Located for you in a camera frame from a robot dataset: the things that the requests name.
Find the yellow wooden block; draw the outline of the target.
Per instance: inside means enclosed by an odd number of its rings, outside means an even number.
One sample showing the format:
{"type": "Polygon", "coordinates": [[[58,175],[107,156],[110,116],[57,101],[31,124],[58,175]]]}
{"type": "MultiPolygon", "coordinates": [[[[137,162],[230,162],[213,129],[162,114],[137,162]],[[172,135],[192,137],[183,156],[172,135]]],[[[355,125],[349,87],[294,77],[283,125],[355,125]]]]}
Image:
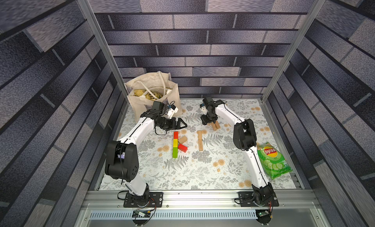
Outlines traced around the yellow wooden block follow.
{"type": "Polygon", "coordinates": [[[173,148],[178,148],[178,140],[177,139],[173,140],[173,148]]]}

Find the natural block numbered 49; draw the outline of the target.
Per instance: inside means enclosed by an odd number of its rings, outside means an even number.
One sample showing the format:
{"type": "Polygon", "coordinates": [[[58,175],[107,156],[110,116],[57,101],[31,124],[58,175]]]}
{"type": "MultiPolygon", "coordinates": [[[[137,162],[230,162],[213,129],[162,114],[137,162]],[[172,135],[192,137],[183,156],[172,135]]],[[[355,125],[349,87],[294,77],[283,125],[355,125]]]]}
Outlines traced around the natural block numbered 49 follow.
{"type": "Polygon", "coordinates": [[[215,123],[211,123],[211,127],[212,127],[212,129],[213,129],[214,131],[216,131],[216,130],[217,130],[217,126],[216,126],[216,124],[215,124],[215,123]]]}

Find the green wooden block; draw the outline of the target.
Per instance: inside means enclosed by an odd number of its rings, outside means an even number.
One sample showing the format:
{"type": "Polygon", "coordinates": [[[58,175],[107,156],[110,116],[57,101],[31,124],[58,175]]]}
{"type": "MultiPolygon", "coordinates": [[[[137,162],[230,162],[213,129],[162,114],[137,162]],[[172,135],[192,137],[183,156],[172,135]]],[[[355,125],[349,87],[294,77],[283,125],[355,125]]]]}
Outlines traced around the green wooden block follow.
{"type": "Polygon", "coordinates": [[[178,158],[178,147],[173,147],[172,149],[172,157],[178,158]]]}

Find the right aluminium frame post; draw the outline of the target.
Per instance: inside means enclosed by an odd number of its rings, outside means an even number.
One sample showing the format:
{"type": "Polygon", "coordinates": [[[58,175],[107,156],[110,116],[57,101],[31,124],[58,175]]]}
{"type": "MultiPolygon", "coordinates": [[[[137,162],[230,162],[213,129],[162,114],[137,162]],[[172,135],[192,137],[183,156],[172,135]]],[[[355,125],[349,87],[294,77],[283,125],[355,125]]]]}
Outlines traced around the right aluminium frame post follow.
{"type": "Polygon", "coordinates": [[[288,48],[285,56],[280,61],[278,68],[276,69],[275,74],[273,75],[270,83],[268,84],[265,93],[262,95],[261,103],[265,103],[273,91],[275,85],[277,84],[281,74],[287,68],[288,63],[290,62],[291,58],[293,57],[294,53],[296,52],[298,46],[301,44],[303,38],[305,37],[308,29],[312,25],[314,19],[316,18],[317,14],[321,10],[322,6],[324,5],[326,0],[315,0],[312,4],[312,7],[308,14],[306,15],[305,20],[303,21],[300,29],[298,30],[296,36],[294,37],[293,41],[291,42],[290,47],[288,48]]]}

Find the circuit board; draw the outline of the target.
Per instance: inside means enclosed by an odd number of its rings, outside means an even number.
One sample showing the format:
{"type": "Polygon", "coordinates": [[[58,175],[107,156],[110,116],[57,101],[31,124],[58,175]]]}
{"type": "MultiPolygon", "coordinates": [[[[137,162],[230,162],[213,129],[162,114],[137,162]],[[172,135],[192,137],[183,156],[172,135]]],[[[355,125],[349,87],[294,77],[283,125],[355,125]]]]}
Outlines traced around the circuit board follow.
{"type": "Polygon", "coordinates": [[[272,214],[268,210],[259,210],[257,209],[255,211],[257,222],[259,222],[262,225],[268,225],[268,223],[272,219],[272,214]]]}
{"type": "Polygon", "coordinates": [[[151,210],[134,210],[132,213],[132,219],[149,219],[153,212],[151,210]]]}

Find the right circuit board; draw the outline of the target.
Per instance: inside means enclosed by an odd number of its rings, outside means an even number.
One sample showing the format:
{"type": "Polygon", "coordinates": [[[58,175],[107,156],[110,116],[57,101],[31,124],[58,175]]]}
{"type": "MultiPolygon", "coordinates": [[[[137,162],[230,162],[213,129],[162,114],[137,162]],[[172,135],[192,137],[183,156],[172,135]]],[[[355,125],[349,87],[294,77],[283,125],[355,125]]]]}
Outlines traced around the right circuit board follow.
{"type": "Polygon", "coordinates": [[[268,225],[268,223],[272,219],[272,214],[268,210],[259,210],[257,209],[255,211],[257,222],[259,222],[262,225],[268,225]]]}

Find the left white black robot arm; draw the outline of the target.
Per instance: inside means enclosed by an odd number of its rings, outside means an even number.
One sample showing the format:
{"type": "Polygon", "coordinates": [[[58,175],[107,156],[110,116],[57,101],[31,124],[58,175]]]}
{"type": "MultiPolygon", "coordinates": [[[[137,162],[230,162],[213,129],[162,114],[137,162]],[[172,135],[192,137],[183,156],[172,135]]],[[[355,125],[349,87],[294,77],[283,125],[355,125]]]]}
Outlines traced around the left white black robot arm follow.
{"type": "Polygon", "coordinates": [[[137,147],[157,127],[168,132],[187,127],[184,121],[173,117],[179,110],[171,103],[153,102],[151,109],[141,114],[136,126],[119,141],[111,141],[106,147],[104,172],[113,179],[120,179],[128,188],[128,195],[136,201],[149,200],[149,186],[137,175],[139,158],[137,147]]]}

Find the natural block with engraved numbers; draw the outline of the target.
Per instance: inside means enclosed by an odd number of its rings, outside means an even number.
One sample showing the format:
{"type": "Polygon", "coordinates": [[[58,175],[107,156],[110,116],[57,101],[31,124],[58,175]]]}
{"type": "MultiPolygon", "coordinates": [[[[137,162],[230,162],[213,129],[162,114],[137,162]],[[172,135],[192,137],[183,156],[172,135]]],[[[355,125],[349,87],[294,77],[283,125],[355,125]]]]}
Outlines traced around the natural block with engraved numbers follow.
{"type": "Polygon", "coordinates": [[[199,147],[200,151],[203,151],[203,141],[202,140],[198,140],[198,147],[199,147]]]}

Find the green chips bag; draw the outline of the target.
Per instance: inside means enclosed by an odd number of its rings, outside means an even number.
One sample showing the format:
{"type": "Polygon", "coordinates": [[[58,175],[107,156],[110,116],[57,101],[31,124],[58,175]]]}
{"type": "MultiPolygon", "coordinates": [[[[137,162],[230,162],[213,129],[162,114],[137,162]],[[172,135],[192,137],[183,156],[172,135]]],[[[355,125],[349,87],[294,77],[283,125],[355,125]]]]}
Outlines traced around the green chips bag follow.
{"type": "Polygon", "coordinates": [[[293,171],[283,154],[270,143],[257,145],[257,153],[264,171],[271,179],[293,171]]]}

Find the left aluminium frame post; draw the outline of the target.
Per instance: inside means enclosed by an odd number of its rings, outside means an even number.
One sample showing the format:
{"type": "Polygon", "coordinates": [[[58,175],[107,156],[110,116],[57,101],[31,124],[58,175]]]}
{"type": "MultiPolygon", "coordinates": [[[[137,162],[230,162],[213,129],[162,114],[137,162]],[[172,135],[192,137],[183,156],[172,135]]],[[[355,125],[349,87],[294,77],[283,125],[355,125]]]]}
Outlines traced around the left aluminium frame post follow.
{"type": "Polygon", "coordinates": [[[78,4],[79,6],[81,7],[82,9],[82,12],[84,14],[84,16],[86,17],[87,19],[87,22],[108,62],[108,65],[115,77],[115,79],[117,80],[118,82],[118,86],[120,88],[120,90],[122,91],[124,97],[125,97],[125,100],[127,99],[127,95],[128,95],[128,92],[127,90],[125,89],[125,84],[124,84],[124,80],[121,76],[121,73],[117,67],[117,64],[115,62],[115,59],[109,49],[109,46],[108,46],[108,43],[104,37],[104,34],[100,28],[100,25],[96,19],[96,16],[92,10],[92,7],[90,6],[90,3],[88,0],[77,0],[78,1],[78,4]]]}

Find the beige canvas tote bag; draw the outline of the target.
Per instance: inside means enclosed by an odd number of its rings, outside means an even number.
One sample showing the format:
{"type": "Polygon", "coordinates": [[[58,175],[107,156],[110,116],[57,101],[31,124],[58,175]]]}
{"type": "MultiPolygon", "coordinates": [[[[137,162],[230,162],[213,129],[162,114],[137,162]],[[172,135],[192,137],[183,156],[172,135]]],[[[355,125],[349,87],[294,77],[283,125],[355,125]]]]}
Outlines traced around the beige canvas tote bag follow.
{"type": "Polygon", "coordinates": [[[146,73],[126,82],[125,87],[129,92],[127,100],[133,109],[134,117],[137,121],[143,112],[151,109],[154,102],[161,102],[165,106],[175,105],[179,110],[173,117],[179,117],[183,114],[178,84],[172,81],[170,73],[161,71],[146,73]],[[136,89],[159,92],[163,97],[155,101],[140,98],[134,95],[134,90],[136,89]]]}

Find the aluminium frame post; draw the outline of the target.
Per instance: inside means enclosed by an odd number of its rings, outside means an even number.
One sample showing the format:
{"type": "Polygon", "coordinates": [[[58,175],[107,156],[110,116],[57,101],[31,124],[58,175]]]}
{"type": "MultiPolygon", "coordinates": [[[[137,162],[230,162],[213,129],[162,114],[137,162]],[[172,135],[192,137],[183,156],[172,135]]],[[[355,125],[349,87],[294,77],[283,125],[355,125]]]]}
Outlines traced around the aluminium frame post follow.
{"type": "Polygon", "coordinates": [[[312,7],[308,14],[306,15],[305,20],[303,21],[300,29],[298,30],[296,36],[294,37],[293,41],[291,42],[290,47],[288,48],[285,56],[280,61],[278,68],[276,69],[275,74],[273,75],[270,83],[268,84],[265,93],[262,95],[261,103],[265,103],[273,91],[275,85],[277,84],[281,74],[287,68],[288,63],[290,62],[291,58],[293,57],[294,53],[296,52],[298,46],[301,44],[303,38],[305,37],[308,29],[312,25],[314,19],[316,18],[317,14],[321,10],[322,6],[324,5],[326,0],[315,0],[312,4],[312,7]]]}
{"type": "Polygon", "coordinates": [[[128,95],[128,92],[127,90],[125,89],[125,84],[124,84],[124,80],[121,76],[121,73],[117,67],[117,64],[115,62],[115,59],[109,49],[109,46],[108,46],[108,43],[104,37],[104,34],[100,28],[100,25],[96,19],[96,16],[92,10],[92,7],[90,6],[90,3],[88,0],[77,0],[78,1],[78,4],[79,6],[81,7],[82,9],[82,12],[84,14],[84,16],[86,17],[87,19],[87,22],[108,62],[108,65],[115,77],[115,79],[117,80],[118,82],[118,86],[120,88],[120,90],[122,91],[124,97],[125,97],[125,100],[127,99],[127,95],[128,95]]]}

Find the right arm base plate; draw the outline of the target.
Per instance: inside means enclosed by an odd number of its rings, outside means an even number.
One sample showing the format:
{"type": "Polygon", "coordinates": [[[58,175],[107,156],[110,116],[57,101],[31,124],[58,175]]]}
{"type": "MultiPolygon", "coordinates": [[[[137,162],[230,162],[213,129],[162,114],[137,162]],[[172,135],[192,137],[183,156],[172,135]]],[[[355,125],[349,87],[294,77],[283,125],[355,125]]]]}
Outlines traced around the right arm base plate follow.
{"type": "Polygon", "coordinates": [[[254,194],[253,191],[238,192],[238,197],[234,202],[241,207],[278,207],[279,202],[275,193],[272,194],[254,194]]]}

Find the aluminium front rail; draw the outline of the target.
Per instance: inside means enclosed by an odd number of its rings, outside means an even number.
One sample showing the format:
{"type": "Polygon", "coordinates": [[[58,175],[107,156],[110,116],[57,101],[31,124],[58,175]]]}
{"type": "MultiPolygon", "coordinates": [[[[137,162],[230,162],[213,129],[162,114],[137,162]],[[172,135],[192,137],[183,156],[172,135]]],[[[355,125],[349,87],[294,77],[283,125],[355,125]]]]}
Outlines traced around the aluminium front rail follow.
{"type": "MultiPolygon", "coordinates": [[[[162,206],[157,210],[215,210],[241,209],[234,202],[239,190],[205,191],[164,191],[162,206]]],[[[124,201],[117,199],[118,191],[89,191],[80,210],[120,210],[124,201]]],[[[312,190],[276,190],[279,205],[273,201],[273,211],[277,209],[321,208],[312,190]]]]}

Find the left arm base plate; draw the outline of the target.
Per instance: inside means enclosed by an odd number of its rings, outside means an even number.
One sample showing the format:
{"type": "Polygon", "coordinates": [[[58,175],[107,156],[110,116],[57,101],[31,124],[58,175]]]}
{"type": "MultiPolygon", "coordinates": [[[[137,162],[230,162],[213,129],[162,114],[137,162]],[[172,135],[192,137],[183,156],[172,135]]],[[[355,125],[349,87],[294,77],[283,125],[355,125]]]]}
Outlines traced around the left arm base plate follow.
{"type": "Polygon", "coordinates": [[[146,192],[143,196],[136,196],[128,192],[125,196],[123,207],[162,207],[163,196],[163,192],[146,192]]]}

